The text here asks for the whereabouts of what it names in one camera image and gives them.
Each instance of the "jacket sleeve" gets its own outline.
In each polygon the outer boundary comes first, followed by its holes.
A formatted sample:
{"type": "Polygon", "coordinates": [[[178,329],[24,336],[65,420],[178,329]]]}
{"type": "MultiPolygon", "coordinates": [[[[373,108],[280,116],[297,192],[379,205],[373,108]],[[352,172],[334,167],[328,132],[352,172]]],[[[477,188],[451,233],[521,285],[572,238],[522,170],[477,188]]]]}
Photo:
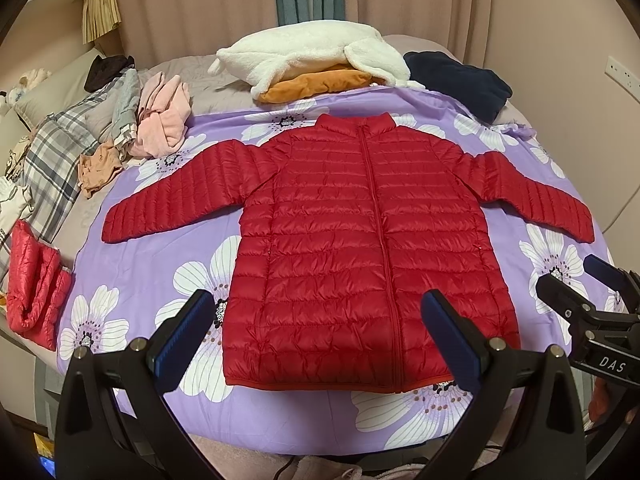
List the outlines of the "jacket sleeve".
{"type": "Polygon", "coordinates": [[[587,206],[562,190],[527,178],[503,154],[472,156],[457,144],[437,137],[432,146],[436,156],[479,202],[507,202],[528,221],[562,229],[579,242],[594,241],[593,219],[587,206]]]}
{"type": "Polygon", "coordinates": [[[262,147],[239,140],[214,144],[170,176],[116,204],[107,213],[102,241],[171,231],[229,205],[241,205],[288,159],[287,132],[262,147]]]}

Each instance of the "purple bed sheet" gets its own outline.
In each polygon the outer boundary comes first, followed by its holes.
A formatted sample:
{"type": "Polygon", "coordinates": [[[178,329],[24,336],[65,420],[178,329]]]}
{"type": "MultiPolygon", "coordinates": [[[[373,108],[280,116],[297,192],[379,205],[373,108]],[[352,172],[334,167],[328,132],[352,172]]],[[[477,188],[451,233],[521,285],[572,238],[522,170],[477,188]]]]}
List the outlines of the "purple bed sheet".
{"type": "MultiPolygon", "coordinates": [[[[196,288],[226,300],[240,241],[239,209],[174,231],[107,245],[100,234],[112,205],[220,140],[260,145],[285,129],[314,124],[322,113],[348,117],[383,112],[425,135],[446,137],[473,155],[503,152],[529,178],[577,196],[561,168],[536,142],[533,130],[517,124],[482,126],[459,102],[437,92],[373,87],[286,106],[191,118],[179,152],[128,169],[104,200],[76,258],[76,280],[58,335],[60,371],[66,370],[79,344],[94,352],[114,351],[135,337],[149,336],[196,288]]],[[[553,342],[567,350],[570,346],[567,323],[536,296],[536,280],[547,272],[600,308],[622,309],[613,291],[584,273],[587,254],[610,260],[597,227],[595,243],[579,244],[561,232],[525,223],[500,204],[482,209],[516,309],[523,348],[543,350],[553,342]]],[[[389,395],[227,386],[221,336],[212,326],[180,386],[165,398],[188,433],[235,446],[296,455],[409,446],[450,433],[470,401],[453,382],[389,395]]],[[[126,393],[118,392],[117,399],[130,413],[126,393]]]]}

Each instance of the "white flower print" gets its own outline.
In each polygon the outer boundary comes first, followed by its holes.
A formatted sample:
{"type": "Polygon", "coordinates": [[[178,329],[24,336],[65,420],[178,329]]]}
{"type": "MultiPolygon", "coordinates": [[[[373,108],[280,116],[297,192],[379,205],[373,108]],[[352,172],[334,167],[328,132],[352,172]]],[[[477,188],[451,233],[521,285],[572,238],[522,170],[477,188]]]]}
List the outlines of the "white flower print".
{"type": "Polygon", "coordinates": [[[196,136],[187,137],[184,139],[182,146],[177,152],[161,158],[150,158],[149,160],[146,160],[138,168],[136,181],[141,180],[142,182],[138,184],[135,192],[139,192],[141,189],[145,189],[145,187],[151,186],[151,184],[158,180],[171,175],[175,170],[183,167],[194,156],[203,152],[209,146],[213,146],[217,143],[216,140],[212,142],[204,142],[206,138],[206,134],[197,134],[196,136]]]}
{"type": "Polygon", "coordinates": [[[558,166],[546,152],[546,150],[540,145],[540,143],[536,140],[535,137],[531,137],[527,144],[530,144],[532,148],[530,148],[531,153],[533,153],[536,158],[542,162],[542,164],[550,163],[551,170],[558,176],[559,178],[565,178],[564,171],[558,166]]]}
{"type": "Polygon", "coordinates": [[[471,394],[449,381],[404,394],[351,392],[351,402],[358,409],[356,428],[362,432],[388,428],[417,408],[386,441],[385,449],[395,449],[453,431],[471,402],[471,394]]]}
{"type": "MultiPolygon", "coordinates": [[[[609,259],[609,263],[615,267],[616,264],[613,263],[613,257],[611,256],[609,248],[607,248],[607,258],[609,259]]],[[[604,303],[604,311],[618,313],[626,312],[626,306],[620,297],[620,293],[612,288],[608,288],[607,291],[609,295],[607,296],[607,301],[604,303]]]]}
{"type": "Polygon", "coordinates": [[[478,136],[478,139],[482,140],[482,142],[484,142],[484,144],[491,150],[505,152],[505,142],[510,146],[517,146],[518,144],[516,139],[502,132],[506,129],[502,127],[502,124],[484,126],[471,117],[458,114],[453,121],[453,125],[456,130],[460,132],[460,135],[467,136],[473,134],[478,136]]]}
{"type": "Polygon", "coordinates": [[[416,128],[415,125],[417,124],[417,121],[411,114],[391,114],[391,118],[396,122],[398,126],[408,126],[409,128],[414,128],[415,130],[420,130],[421,132],[435,135],[436,137],[440,137],[441,139],[445,138],[444,130],[439,126],[436,126],[435,124],[423,124],[422,126],[416,128]]]}
{"type": "Polygon", "coordinates": [[[174,274],[174,287],[184,298],[170,301],[156,314],[158,327],[165,319],[175,316],[197,289],[213,294],[216,319],[180,381],[180,389],[185,394],[196,396],[204,392],[211,402],[222,402],[233,389],[233,386],[226,385],[222,374],[222,323],[239,243],[239,236],[231,236],[222,242],[213,253],[208,271],[200,262],[187,262],[178,267],[174,274]]]}
{"type": "Polygon", "coordinates": [[[242,141],[261,137],[256,142],[257,146],[261,146],[285,130],[313,126],[320,115],[327,113],[329,113],[329,108],[326,106],[316,107],[316,100],[311,98],[293,101],[283,108],[247,114],[244,118],[257,124],[252,124],[242,131],[242,141]]]}
{"type": "MultiPolygon", "coordinates": [[[[548,229],[541,230],[537,225],[527,224],[527,233],[531,243],[521,241],[520,250],[533,264],[533,272],[529,279],[529,294],[536,300],[538,313],[554,312],[551,307],[540,300],[536,292],[538,278],[544,274],[551,273],[558,280],[566,283],[582,295],[585,300],[588,300],[587,289],[584,288],[580,280],[577,280],[579,276],[584,274],[584,267],[575,245],[571,244],[564,249],[564,236],[562,234],[548,229]]],[[[560,322],[564,344],[569,344],[569,341],[571,341],[569,323],[558,314],[556,314],[556,317],[560,322]]]]}
{"type": "Polygon", "coordinates": [[[126,319],[106,321],[106,317],[118,304],[120,291],[101,285],[87,304],[82,295],[76,296],[71,310],[71,328],[65,327],[60,334],[58,352],[62,360],[71,359],[79,346],[86,346],[93,353],[124,350],[129,322],[126,319]]]}

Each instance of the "electrical outlet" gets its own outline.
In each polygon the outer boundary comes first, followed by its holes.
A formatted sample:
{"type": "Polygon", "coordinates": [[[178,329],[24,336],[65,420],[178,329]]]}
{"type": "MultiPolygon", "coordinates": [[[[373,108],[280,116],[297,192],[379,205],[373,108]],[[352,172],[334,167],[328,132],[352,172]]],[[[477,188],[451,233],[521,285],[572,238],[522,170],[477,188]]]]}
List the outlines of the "electrical outlet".
{"type": "Polygon", "coordinates": [[[607,67],[604,72],[640,103],[640,78],[632,74],[624,65],[611,56],[607,59],[607,67]]]}

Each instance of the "black garment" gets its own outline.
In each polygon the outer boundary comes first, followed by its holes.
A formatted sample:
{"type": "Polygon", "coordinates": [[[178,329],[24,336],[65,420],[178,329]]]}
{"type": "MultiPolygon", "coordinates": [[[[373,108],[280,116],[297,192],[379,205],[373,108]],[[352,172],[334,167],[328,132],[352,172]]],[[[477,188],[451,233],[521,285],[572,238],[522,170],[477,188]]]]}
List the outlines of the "black garment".
{"type": "Polygon", "coordinates": [[[86,76],[84,89],[87,92],[98,91],[107,83],[110,83],[120,73],[120,70],[133,65],[134,61],[131,56],[111,56],[104,58],[96,56],[86,76]]]}
{"type": "Polygon", "coordinates": [[[513,94],[493,70],[463,65],[444,52],[407,52],[411,79],[453,97],[485,123],[493,123],[513,94]]]}

